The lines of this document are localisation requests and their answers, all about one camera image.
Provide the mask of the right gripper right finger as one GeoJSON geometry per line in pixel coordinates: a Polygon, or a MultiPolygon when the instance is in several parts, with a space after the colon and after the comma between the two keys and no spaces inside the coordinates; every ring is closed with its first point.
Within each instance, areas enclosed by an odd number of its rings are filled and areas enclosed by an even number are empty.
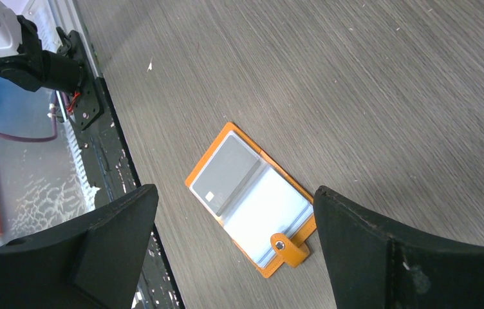
{"type": "Polygon", "coordinates": [[[313,211],[338,308],[484,308],[484,247],[415,229],[327,186],[313,211]]]}

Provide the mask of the aluminium front rail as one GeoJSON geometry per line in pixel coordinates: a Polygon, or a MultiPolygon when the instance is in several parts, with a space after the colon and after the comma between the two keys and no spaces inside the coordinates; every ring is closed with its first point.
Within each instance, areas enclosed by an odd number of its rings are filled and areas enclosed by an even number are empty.
{"type": "MultiPolygon", "coordinates": [[[[80,19],[79,9],[74,1],[31,1],[26,8],[27,17],[38,25],[39,37],[46,50],[56,51],[61,46],[61,39],[56,27],[61,27],[65,32],[75,30],[79,32],[84,43],[84,51],[88,51],[83,24],[80,19]]],[[[80,190],[84,199],[94,204],[95,195],[100,190],[96,185],[91,185],[85,171],[82,150],[85,143],[82,141],[81,130],[75,125],[75,116],[64,113],[61,119],[65,120],[64,131],[66,141],[72,157],[72,166],[77,174],[80,190]]]]}

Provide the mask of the orange card holder wallet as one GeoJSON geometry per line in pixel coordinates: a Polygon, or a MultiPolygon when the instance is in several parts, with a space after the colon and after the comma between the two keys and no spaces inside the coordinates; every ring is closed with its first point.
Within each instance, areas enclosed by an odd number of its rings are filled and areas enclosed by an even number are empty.
{"type": "Polygon", "coordinates": [[[194,196],[259,273],[269,278],[283,264],[296,268],[309,256],[306,240],[316,229],[313,197],[232,122],[225,124],[186,178],[189,190],[191,182],[230,131],[257,152],[261,165],[220,217],[194,196]]]}

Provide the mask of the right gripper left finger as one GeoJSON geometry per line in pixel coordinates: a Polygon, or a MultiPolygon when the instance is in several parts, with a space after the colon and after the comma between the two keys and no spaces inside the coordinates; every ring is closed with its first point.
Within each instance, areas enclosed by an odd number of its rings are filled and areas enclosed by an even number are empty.
{"type": "Polygon", "coordinates": [[[130,308],[157,208],[146,184],[0,246],[0,308],[130,308]]]}

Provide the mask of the black credit card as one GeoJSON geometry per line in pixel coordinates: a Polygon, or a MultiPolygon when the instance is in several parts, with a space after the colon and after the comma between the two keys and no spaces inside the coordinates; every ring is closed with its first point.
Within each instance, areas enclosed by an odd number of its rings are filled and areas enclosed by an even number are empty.
{"type": "Polygon", "coordinates": [[[191,182],[190,190],[220,217],[260,165],[257,152],[230,131],[191,182]]]}

